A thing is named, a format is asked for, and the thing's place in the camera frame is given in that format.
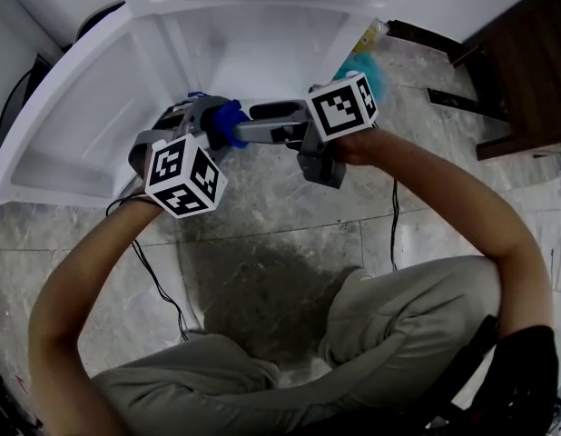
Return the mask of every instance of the leg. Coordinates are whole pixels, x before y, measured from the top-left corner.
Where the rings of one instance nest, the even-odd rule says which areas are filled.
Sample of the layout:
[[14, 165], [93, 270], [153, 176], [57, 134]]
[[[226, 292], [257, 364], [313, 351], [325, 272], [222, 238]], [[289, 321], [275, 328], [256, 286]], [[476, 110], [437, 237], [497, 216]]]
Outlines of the leg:
[[498, 315], [496, 266], [437, 260], [378, 279], [350, 276], [335, 298], [320, 354], [322, 385], [343, 408], [403, 411], [448, 367], [487, 315]]
[[350, 276], [320, 353], [336, 367], [315, 382], [270, 390], [267, 373], [219, 335], [187, 342], [95, 378], [138, 435], [268, 434], [339, 411], [402, 411], [445, 370], [488, 314], [497, 270], [482, 257], [424, 263], [377, 279]]
[[241, 413], [213, 396], [273, 388], [277, 371], [227, 337], [209, 334], [103, 372], [93, 382], [133, 434], [204, 435], [219, 433]]

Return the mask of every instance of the black and white fiducial marker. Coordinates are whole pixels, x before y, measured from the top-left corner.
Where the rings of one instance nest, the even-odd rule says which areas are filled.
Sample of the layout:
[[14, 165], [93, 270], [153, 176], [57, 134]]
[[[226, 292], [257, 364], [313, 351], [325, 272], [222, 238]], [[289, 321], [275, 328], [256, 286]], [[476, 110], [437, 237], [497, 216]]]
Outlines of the black and white fiducial marker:
[[145, 192], [176, 218], [215, 210], [228, 180], [187, 134], [153, 144]]
[[324, 142], [371, 127], [378, 115], [378, 107], [363, 73], [309, 93], [307, 106]]

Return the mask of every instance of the gray floor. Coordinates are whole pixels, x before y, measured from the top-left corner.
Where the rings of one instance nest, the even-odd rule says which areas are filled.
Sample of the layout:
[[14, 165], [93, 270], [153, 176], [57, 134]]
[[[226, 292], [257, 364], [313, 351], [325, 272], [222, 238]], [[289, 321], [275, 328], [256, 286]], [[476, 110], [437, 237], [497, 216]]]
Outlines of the gray floor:
[[[530, 155], [477, 162], [475, 144], [500, 136], [504, 125], [433, 107], [423, 90], [473, 97], [466, 72], [443, 54], [395, 39], [382, 41], [375, 56], [390, 82], [379, 125], [465, 168], [515, 206], [541, 244], [561, 327], [561, 163]], [[284, 386], [313, 379], [326, 371], [314, 349], [343, 270], [391, 270], [392, 181], [357, 168], [341, 190], [324, 188], [302, 179], [293, 151], [272, 146], [251, 145], [222, 167], [230, 184], [217, 212], [181, 222], [163, 215], [140, 242], [163, 287], [185, 305], [190, 327], [203, 324], [278, 362]], [[399, 203], [399, 267], [475, 252], [403, 188]], [[48, 273], [102, 218], [99, 209], [0, 207], [0, 372], [27, 409], [33, 302]], [[97, 373], [173, 345], [178, 336], [175, 311], [128, 252], [95, 305], [81, 354], [87, 371]]]

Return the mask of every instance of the yellow object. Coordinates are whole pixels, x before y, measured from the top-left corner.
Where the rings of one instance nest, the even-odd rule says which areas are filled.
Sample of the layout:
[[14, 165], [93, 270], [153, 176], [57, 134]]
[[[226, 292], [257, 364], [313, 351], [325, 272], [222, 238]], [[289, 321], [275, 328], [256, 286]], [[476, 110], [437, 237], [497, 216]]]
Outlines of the yellow object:
[[361, 52], [371, 52], [373, 50], [373, 45], [378, 39], [379, 29], [372, 24], [365, 34], [360, 38], [357, 45], [353, 47], [353, 52], [357, 52], [358, 54]]

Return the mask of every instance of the brown furniture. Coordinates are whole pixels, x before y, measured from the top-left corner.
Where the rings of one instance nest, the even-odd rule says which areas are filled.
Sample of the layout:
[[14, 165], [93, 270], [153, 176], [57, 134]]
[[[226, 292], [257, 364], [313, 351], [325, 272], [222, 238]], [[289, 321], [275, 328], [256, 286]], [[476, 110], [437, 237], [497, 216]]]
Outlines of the brown furniture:
[[479, 144], [478, 160], [561, 144], [561, 0], [523, 0], [449, 58], [473, 73], [468, 64], [482, 54], [494, 79], [478, 73], [473, 82], [479, 93], [499, 87], [511, 135]]

